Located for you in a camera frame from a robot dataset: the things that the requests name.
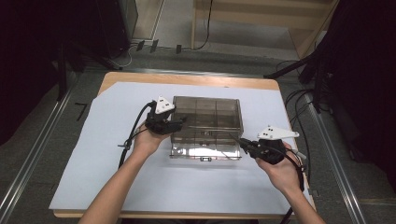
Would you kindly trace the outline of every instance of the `transparent plastic box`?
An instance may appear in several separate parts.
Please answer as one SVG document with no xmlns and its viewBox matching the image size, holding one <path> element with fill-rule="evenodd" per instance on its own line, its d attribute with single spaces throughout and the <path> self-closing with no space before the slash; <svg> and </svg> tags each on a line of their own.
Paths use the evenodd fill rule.
<svg viewBox="0 0 396 224">
<path fill-rule="evenodd" d="M 187 118 L 180 132 L 171 136 L 171 158 L 239 160 L 244 129 L 237 99 L 175 96 L 172 119 Z"/>
</svg>

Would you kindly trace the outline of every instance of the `black cable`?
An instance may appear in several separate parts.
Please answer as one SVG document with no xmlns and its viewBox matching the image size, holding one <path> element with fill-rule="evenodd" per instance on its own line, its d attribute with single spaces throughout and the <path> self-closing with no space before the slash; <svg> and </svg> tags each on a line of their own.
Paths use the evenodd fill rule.
<svg viewBox="0 0 396 224">
<path fill-rule="evenodd" d="M 288 95 L 288 97 L 286 97 L 286 100 L 285 100 L 285 108 L 288 107 L 289 101 L 290 101 L 294 96 L 296 96 L 298 93 L 300 93 L 300 92 L 310 92 L 310 91 L 313 91 L 313 89 L 293 91 L 291 94 Z"/>
<path fill-rule="evenodd" d="M 129 51 L 131 48 L 136 47 L 136 46 L 137 46 L 136 43 L 130 42 L 129 46 L 128 46 L 128 49 L 126 51 Z M 110 61 L 112 62 L 113 60 L 117 60 L 123 53 L 124 53 L 124 51 L 121 50 L 120 53 L 116 57 L 114 57 L 112 60 L 110 60 Z"/>
<path fill-rule="evenodd" d="M 143 106 L 142 110 L 140 110 L 139 115 L 136 118 L 136 121 L 134 122 L 134 127 L 131 130 L 131 133 L 129 134 L 129 137 L 127 140 L 125 140 L 124 145 L 122 145 L 122 147 L 124 147 L 124 150 L 122 151 L 121 157 L 120 157 L 120 163 L 119 163 L 119 169 L 120 167 L 123 165 L 124 161 L 125 161 L 125 156 L 126 153 L 129 149 L 131 149 L 131 144 L 132 144 L 132 140 L 134 139 L 135 136 L 137 136 L 139 133 L 134 133 L 134 130 L 136 129 L 137 123 L 139 122 L 140 118 L 142 117 L 143 112 L 145 112 L 145 110 L 147 109 L 147 107 L 149 106 L 153 106 L 154 105 L 154 101 L 146 104 L 145 106 Z"/>
<path fill-rule="evenodd" d="M 293 155 L 296 158 L 296 160 L 298 161 L 299 165 L 303 166 L 303 163 L 301 162 L 301 158 L 298 155 L 298 150 L 297 149 L 286 148 L 286 151 L 289 151 L 289 152 L 293 153 Z"/>
<path fill-rule="evenodd" d="M 302 107 L 300 107 L 300 109 L 298 110 L 298 113 L 296 115 L 294 115 L 293 118 L 290 119 L 290 122 L 292 122 L 292 124 L 291 124 L 292 129 L 294 128 L 297 117 L 300 116 L 301 114 L 303 114 L 305 112 L 305 110 L 309 107 L 310 104 L 312 104 L 312 102 L 308 102 L 308 103 L 304 104 Z"/>
<path fill-rule="evenodd" d="M 301 98 L 303 98 L 304 95 L 305 95 L 305 93 L 301 94 L 297 98 L 296 103 L 294 105 L 294 110 L 296 111 L 296 115 L 297 115 L 296 118 L 297 118 L 297 121 L 298 121 L 298 123 L 300 125 L 301 132 L 303 133 L 303 137 L 304 137 L 305 148 L 306 148 L 306 157 L 308 159 L 307 181 L 308 181 L 308 183 L 310 183 L 310 179 L 311 179 L 311 152 L 310 152 L 310 148 L 309 148 L 309 144 L 308 144 L 308 139 L 306 138 L 305 130 L 304 130 L 303 124 L 301 123 L 300 116 L 298 115 L 298 109 L 297 109 L 298 102 L 301 100 Z"/>
<path fill-rule="evenodd" d="M 288 212 L 286 213 L 286 215 L 283 216 L 282 221 L 280 221 L 280 224 L 289 223 L 289 221 L 290 221 L 289 218 L 290 218 L 290 216 L 291 216 L 292 213 L 293 213 L 293 209 L 292 209 L 292 208 L 289 208 L 289 210 L 288 210 Z"/>
<path fill-rule="evenodd" d="M 138 133 L 135 133 L 133 136 L 132 136 L 132 139 L 134 139 L 138 134 L 140 134 L 140 133 L 142 133 L 142 132 L 144 132 L 144 131 L 146 131 L 147 129 L 145 129 L 145 130 L 142 130 L 142 131 L 140 131 L 140 132 L 138 132 Z M 120 163 L 119 163 L 119 169 L 120 169 L 120 167 L 123 165 L 123 163 L 124 163 L 124 161 L 125 161 L 125 157 L 126 157 L 126 153 L 128 152 L 128 150 L 129 149 L 124 149 L 123 151 L 122 151 L 122 154 L 121 154 L 121 157 L 120 157 Z"/>
<path fill-rule="evenodd" d="M 203 44 L 201 47 L 196 48 L 196 49 L 194 49 L 194 50 L 198 50 L 198 49 L 203 48 L 203 47 L 206 45 L 207 40 L 209 39 L 209 27 L 210 27 L 210 16 L 211 16 L 211 14 L 212 14 L 212 6 L 213 6 L 213 0 L 210 1 L 209 16 L 208 16 L 208 18 L 207 18 L 206 40 L 205 40 L 204 44 Z"/>
<path fill-rule="evenodd" d="M 331 109 L 330 109 L 330 106 L 329 106 L 329 97 L 332 96 L 332 91 L 329 88 L 328 81 L 329 81 L 329 77 L 324 77 L 322 79 L 322 85 L 321 85 L 321 92 L 320 92 L 320 98 L 319 98 L 318 107 L 319 107 L 320 111 L 331 112 Z"/>
</svg>

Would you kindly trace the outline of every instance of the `finger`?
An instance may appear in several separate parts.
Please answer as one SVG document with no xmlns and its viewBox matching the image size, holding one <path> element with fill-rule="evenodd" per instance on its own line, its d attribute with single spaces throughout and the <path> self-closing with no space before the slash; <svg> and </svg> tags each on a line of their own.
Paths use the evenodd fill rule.
<svg viewBox="0 0 396 224">
<path fill-rule="evenodd" d="M 268 166 L 271 165 L 270 163 L 268 163 L 260 158 L 256 158 L 256 162 L 259 165 L 259 167 L 262 168 L 265 172 L 267 171 Z"/>
<path fill-rule="evenodd" d="M 286 143 L 286 142 L 283 142 L 283 146 L 285 146 L 286 148 L 288 148 L 288 149 L 291 149 L 291 145 L 289 145 L 288 143 Z"/>
<path fill-rule="evenodd" d="M 297 160 L 297 158 L 296 158 L 296 155 L 295 155 L 293 152 L 287 151 L 287 152 L 286 152 L 286 155 L 288 155 L 294 162 L 298 162 L 298 160 Z"/>
<path fill-rule="evenodd" d="M 139 126 L 137 127 L 137 129 L 140 130 L 140 129 L 142 129 L 142 128 L 146 128 L 145 123 L 146 123 L 145 121 L 143 121 L 142 123 L 140 123 Z"/>
</svg>

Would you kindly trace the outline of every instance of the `cable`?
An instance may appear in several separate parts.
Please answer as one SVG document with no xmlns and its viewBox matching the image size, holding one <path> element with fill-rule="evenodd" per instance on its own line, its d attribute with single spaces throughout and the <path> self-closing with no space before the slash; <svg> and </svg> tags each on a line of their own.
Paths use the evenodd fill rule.
<svg viewBox="0 0 396 224">
<path fill-rule="evenodd" d="M 288 97 L 286 97 L 286 100 L 285 100 L 285 108 L 288 108 L 288 103 L 289 103 L 289 101 L 290 101 L 294 96 L 296 96 L 298 93 L 300 93 L 300 92 L 309 92 L 309 91 L 313 91 L 313 89 L 293 91 L 291 94 L 288 95 Z"/>
<path fill-rule="evenodd" d="M 201 47 L 198 47 L 198 48 L 193 49 L 193 50 L 198 50 L 198 49 L 203 48 L 206 45 L 207 40 L 209 39 L 209 27 L 210 27 L 210 16 L 212 14 L 212 6 L 213 6 L 213 0 L 210 0 L 209 16 L 207 18 L 207 27 L 206 27 L 206 40 L 205 40 L 204 44 Z"/>
<path fill-rule="evenodd" d="M 204 28 L 207 27 L 207 25 L 206 25 L 206 20 L 203 20 L 203 26 L 204 26 Z M 209 44 L 209 47 L 206 48 L 205 51 L 208 51 L 208 50 L 210 49 L 210 47 L 212 47 L 212 45 L 210 44 L 210 42 L 208 42 L 208 44 Z"/>
<path fill-rule="evenodd" d="M 127 151 L 128 151 L 129 149 L 131 149 L 132 140 L 133 140 L 139 133 L 142 133 L 142 132 L 143 132 L 143 131 L 141 131 L 141 132 L 138 132 L 138 133 L 134 133 L 134 130 L 136 129 L 137 123 L 139 122 L 140 118 L 142 117 L 143 112 L 145 112 L 145 110 L 147 109 L 147 107 L 153 106 L 154 103 L 155 103 L 155 102 L 152 101 L 152 102 L 146 104 L 145 106 L 143 106 L 143 108 L 140 110 L 139 115 L 138 115 L 137 118 L 136 118 L 136 121 L 134 122 L 134 127 L 132 128 L 131 133 L 129 134 L 128 139 L 125 140 L 124 144 L 120 146 L 120 147 L 124 147 L 124 150 L 122 151 L 122 154 L 121 154 L 121 157 L 120 157 L 119 169 L 120 169 L 120 167 L 123 165 L 123 163 L 124 163 L 124 161 L 125 161 L 125 156 L 126 156 Z"/>
<path fill-rule="evenodd" d="M 305 134 L 305 130 L 304 130 L 303 124 L 301 123 L 300 117 L 298 116 L 298 109 L 297 109 L 298 102 L 301 100 L 301 98 L 303 98 L 304 95 L 305 95 L 305 93 L 301 94 L 297 98 L 296 103 L 294 105 L 294 110 L 296 112 L 296 118 L 297 118 L 297 121 L 298 121 L 298 123 L 300 125 L 301 132 L 303 133 L 303 137 L 304 137 L 305 148 L 306 148 L 306 157 L 308 159 L 308 162 L 307 162 L 308 163 L 307 164 L 308 173 L 307 173 L 307 177 L 306 178 L 307 178 L 308 183 L 310 183 L 310 179 L 311 179 L 311 152 L 310 152 L 310 149 L 309 149 L 308 139 L 306 138 L 306 134 Z"/>
<path fill-rule="evenodd" d="M 138 133 L 135 133 L 133 136 L 132 136 L 132 138 L 131 138 L 131 140 L 133 140 L 138 134 L 140 134 L 140 133 L 142 133 L 142 132 L 144 132 L 144 131 L 147 131 L 148 129 L 145 129 L 145 130 L 142 130 L 142 131 L 139 131 Z M 128 152 L 128 150 L 126 150 L 126 149 L 124 149 L 123 151 L 122 151 L 122 154 L 121 154 L 121 158 L 120 158 L 120 163 L 119 163 L 119 169 L 120 169 L 120 167 L 123 165 L 123 163 L 124 163 L 124 161 L 125 161 L 125 157 L 126 157 L 126 153 Z"/>
<path fill-rule="evenodd" d="M 329 106 L 329 97 L 332 95 L 332 90 L 329 87 L 329 81 L 331 79 L 331 74 L 327 74 L 327 76 L 323 77 L 322 79 L 322 84 L 321 84 L 321 92 L 320 92 L 320 98 L 319 98 L 319 103 L 318 107 L 320 111 L 326 111 L 326 112 L 331 112 L 330 106 Z"/>
<path fill-rule="evenodd" d="M 132 63 L 132 56 L 131 56 L 131 49 L 132 48 L 134 48 L 134 47 L 136 47 L 137 45 L 131 45 L 131 47 L 129 47 L 128 48 L 128 56 L 129 56 L 129 62 L 127 63 L 127 64 L 118 64 L 118 63 L 116 63 L 116 62 L 114 62 L 113 60 L 109 60 L 111 63 L 114 63 L 116 66 L 118 66 L 118 67 L 126 67 L 126 66 L 128 66 L 129 64 L 131 64 Z"/>
<path fill-rule="evenodd" d="M 290 216 L 291 216 L 292 213 L 293 213 L 293 209 L 292 209 L 292 208 L 289 208 L 289 210 L 288 210 L 288 212 L 286 213 L 286 215 L 283 216 L 282 221 L 280 221 L 280 224 L 289 223 L 289 222 L 290 222 L 289 218 L 290 218 Z"/>
<path fill-rule="evenodd" d="M 293 153 L 294 157 L 295 157 L 296 160 L 299 162 L 300 166 L 303 165 L 303 162 L 301 161 L 301 158 L 300 158 L 299 155 L 298 155 L 299 150 L 297 150 L 297 149 L 289 149 L 289 148 L 286 148 L 286 151 L 289 151 L 289 152 Z"/>
<path fill-rule="evenodd" d="M 296 120 L 297 120 L 297 117 L 300 116 L 301 114 L 303 114 L 310 104 L 312 104 L 312 101 L 311 101 L 311 102 L 308 102 L 308 103 L 306 103 L 306 104 L 304 104 L 304 105 L 298 110 L 298 113 L 297 113 L 296 115 L 294 115 L 294 117 L 290 120 L 290 122 L 292 122 L 292 124 L 291 124 L 291 128 L 292 128 L 292 129 L 294 128 L 294 125 L 295 125 L 295 122 L 296 122 Z"/>
</svg>

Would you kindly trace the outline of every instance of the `metal rail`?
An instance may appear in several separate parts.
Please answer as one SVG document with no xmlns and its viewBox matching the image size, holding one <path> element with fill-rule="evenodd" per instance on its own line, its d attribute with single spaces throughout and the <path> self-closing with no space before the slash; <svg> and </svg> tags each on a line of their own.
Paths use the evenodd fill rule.
<svg viewBox="0 0 396 224">
<path fill-rule="evenodd" d="M 312 101 L 312 99 L 308 95 L 305 96 L 305 99 L 307 102 Z M 355 195 L 355 192 L 350 185 L 349 180 L 347 179 L 344 168 L 340 160 L 338 159 L 334 146 L 332 145 L 332 140 L 327 132 L 321 115 L 317 113 L 316 109 L 312 106 L 312 104 L 309 105 L 309 110 L 311 112 L 313 121 L 317 124 L 317 128 L 322 137 L 323 145 L 326 149 L 325 151 L 332 167 L 332 172 L 334 173 L 335 180 L 337 181 L 338 187 L 340 188 L 341 194 L 343 195 L 344 202 L 346 204 L 346 208 L 349 212 L 352 222 L 354 224 L 367 223 L 364 214 L 361 211 L 361 206 Z"/>
<path fill-rule="evenodd" d="M 34 171 L 35 166 L 37 165 L 41 154 L 43 153 L 44 148 L 46 147 L 50 136 L 56 127 L 56 124 L 58 123 L 60 116 L 64 112 L 64 108 L 66 107 L 70 98 L 70 92 L 73 90 L 76 83 L 77 78 L 73 80 L 73 83 L 64 95 L 64 98 L 57 102 L 55 107 L 52 109 L 49 118 L 41 129 L 41 132 L 35 140 L 32 148 L 30 149 L 30 152 L 26 157 L 21 169 L 12 181 L 11 185 L 8 187 L 5 197 L 3 198 L 3 201 L 0 205 L 0 224 L 7 223 L 9 217 L 11 216 L 11 213 L 14 210 L 19 198 L 21 197 L 23 190 L 25 189 L 27 182 Z"/>
</svg>

